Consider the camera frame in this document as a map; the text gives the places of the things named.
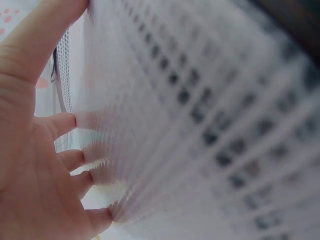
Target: skin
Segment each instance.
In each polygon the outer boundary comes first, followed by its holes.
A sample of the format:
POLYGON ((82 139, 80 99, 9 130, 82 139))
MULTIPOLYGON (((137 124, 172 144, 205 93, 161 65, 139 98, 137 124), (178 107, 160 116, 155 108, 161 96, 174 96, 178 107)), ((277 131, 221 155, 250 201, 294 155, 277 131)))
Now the skin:
POLYGON ((80 150, 56 153, 76 127, 73 114, 34 117, 35 85, 65 30, 88 0, 42 0, 0 44, 0 239, 89 240, 107 229, 109 210, 85 210, 89 172, 80 150))

